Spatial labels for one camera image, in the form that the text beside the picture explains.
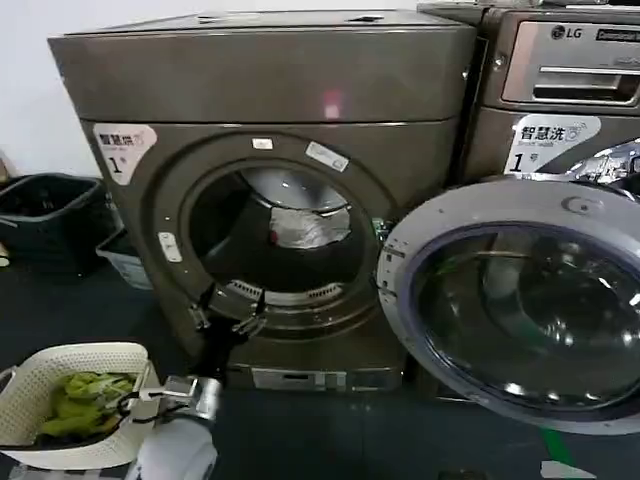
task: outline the green tape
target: green tape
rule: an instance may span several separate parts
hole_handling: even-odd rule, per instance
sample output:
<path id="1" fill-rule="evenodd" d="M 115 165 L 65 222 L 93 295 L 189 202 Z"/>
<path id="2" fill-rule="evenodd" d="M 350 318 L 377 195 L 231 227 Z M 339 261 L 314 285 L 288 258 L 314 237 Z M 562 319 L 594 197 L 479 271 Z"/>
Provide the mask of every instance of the green tape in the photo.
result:
<path id="1" fill-rule="evenodd" d="M 571 459 L 569 449 L 562 441 L 560 433 L 555 430 L 547 430 L 546 428 L 543 428 L 542 438 L 544 438 L 544 443 L 547 446 L 547 452 L 549 453 L 551 460 L 562 462 L 570 467 L 575 467 L 573 460 Z"/>

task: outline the gray bin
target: gray bin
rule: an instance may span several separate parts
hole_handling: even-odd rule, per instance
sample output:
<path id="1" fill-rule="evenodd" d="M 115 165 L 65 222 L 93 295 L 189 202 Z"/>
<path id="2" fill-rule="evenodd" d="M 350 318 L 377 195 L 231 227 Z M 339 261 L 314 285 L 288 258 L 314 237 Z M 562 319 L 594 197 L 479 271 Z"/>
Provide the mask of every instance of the gray bin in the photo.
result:
<path id="1" fill-rule="evenodd" d="M 106 258 L 129 285 L 151 290 L 151 282 L 142 266 L 135 248 L 129 242 L 127 231 L 122 229 L 110 236 L 96 248 L 98 256 Z"/>

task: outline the open washing machine door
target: open washing machine door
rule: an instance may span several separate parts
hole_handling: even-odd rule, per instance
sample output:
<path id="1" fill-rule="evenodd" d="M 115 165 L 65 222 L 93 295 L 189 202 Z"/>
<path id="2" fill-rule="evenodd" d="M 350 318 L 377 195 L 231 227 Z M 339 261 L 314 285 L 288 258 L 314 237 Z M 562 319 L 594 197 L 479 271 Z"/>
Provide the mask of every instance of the open washing machine door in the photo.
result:
<path id="1" fill-rule="evenodd" d="M 582 434 L 640 431 L 640 205 L 597 185 L 448 191 L 389 235 L 377 282 L 416 360 L 477 403 Z"/>

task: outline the robotic hand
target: robotic hand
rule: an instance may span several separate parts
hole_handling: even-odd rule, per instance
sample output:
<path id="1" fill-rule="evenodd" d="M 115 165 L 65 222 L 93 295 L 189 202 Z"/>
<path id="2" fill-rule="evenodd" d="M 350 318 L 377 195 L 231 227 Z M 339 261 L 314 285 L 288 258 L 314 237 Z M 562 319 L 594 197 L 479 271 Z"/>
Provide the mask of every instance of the robotic hand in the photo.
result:
<path id="1" fill-rule="evenodd" d="M 218 454 L 211 428 L 226 384 L 229 356 L 264 324 L 265 299 L 263 293 L 255 313 L 244 322 L 211 315 L 203 305 L 208 305 L 208 299 L 193 307 L 202 319 L 205 340 L 194 376 L 169 377 L 163 388 L 139 393 L 143 400 L 161 397 L 168 405 L 162 415 L 165 421 L 145 439 L 125 480 L 201 480 L 213 471 Z"/>
<path id="2" fill-rule="evenodd" d="M 145 439 L 126 480 L 202 480 L 217 460 L 211 437 L 222 384 L 213 378 L 169 377 L 162 389 L 142 391 L 160 396 L 173 412 Z"/>

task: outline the front-load washing machine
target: front-load washing machine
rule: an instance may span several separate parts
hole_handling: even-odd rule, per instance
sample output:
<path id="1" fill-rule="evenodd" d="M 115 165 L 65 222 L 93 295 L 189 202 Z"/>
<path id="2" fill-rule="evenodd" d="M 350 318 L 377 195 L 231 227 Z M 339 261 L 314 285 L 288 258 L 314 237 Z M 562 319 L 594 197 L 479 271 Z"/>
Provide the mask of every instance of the front-load washing machine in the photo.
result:
<path id="1" fill-rule="evenodd" d="M 385 314 L 427 371 L 500 414 L 640 431 L 637 11 L 423 9 L 478 28 L 451 180 L 472 184 L 393 228 Z"/>
<path id="2" fill-rule="evenodd" d="M 154 290 L 259 333 L 230 383 L 386 389 L 375 269 L 445 182 L 473 27 L 416 12 L 204 14 L 50 40 Z"/>

